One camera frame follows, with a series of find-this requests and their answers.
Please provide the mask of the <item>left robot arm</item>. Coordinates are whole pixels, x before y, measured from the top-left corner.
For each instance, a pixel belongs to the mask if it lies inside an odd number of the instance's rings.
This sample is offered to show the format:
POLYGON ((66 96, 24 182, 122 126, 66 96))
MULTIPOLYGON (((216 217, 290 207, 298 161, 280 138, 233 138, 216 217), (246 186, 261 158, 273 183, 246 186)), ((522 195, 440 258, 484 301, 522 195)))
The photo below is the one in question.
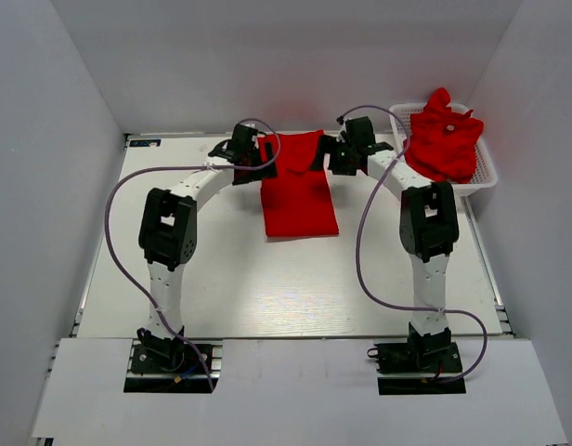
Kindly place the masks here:
POLYGON ((235 125, 229 140, 217 144, 202 166, 169 189, 147 194, 138 245, 149 271, 152 298, 145 331, 174 339, 184 333, 181 317, 182 281, 195 254, 198 212, 222 189, 277 175, 282 142, 270 142, 251 126, 235 125))

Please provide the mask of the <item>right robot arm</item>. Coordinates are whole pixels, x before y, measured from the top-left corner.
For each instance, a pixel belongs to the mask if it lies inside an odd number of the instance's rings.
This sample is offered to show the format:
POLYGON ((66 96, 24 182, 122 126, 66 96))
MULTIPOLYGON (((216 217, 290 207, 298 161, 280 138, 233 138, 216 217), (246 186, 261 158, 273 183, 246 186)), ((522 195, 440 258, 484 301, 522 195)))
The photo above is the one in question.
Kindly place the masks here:
POLYGON ((377 142, 368 117, 337 119, 341 126, 335 137, 319 139, 313 170, 323 166, 335 175, 353 176, 363 171, 377 181, 361 214, 357 229, 355 262, 361 289, 378 305, 411 314, 407 352, 404 356, 417 369, 426 369, 449 351, 451 332, 445 314, 446 270, 459 223, 452 186, 435 182, 418 173, 402 159, 404 155, 384 142, 377 142), (373 295, 362 277, 360 246, 370 207, 381 187, 400 203, 399 237, 412 266, 413 304, 388 303, 373 295))

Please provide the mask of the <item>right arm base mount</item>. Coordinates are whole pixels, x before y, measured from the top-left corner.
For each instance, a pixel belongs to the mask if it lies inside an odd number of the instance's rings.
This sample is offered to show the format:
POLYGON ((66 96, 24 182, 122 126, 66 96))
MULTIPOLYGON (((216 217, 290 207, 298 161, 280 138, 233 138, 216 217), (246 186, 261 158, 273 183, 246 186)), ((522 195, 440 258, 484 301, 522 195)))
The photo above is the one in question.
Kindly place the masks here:
POLYGON ((462 373, 459 348, 452 342, 447 352, 426 366, 419 366, 405 343, 378 343, 367 350, 375 361, 380 396, 461 395, 466 393, 464 379, 446 383, 462 373))

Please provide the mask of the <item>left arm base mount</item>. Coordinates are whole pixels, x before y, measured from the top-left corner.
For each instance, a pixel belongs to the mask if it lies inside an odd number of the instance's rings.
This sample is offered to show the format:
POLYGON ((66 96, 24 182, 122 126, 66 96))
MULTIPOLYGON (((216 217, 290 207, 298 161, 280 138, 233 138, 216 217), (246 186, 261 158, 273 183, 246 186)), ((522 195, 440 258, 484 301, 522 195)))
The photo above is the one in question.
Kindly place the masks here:
POLYGON ((211 394, 221 372, 222 346, 160 338, 141 328, 136 332, 123 392, 126 394, 211 394))

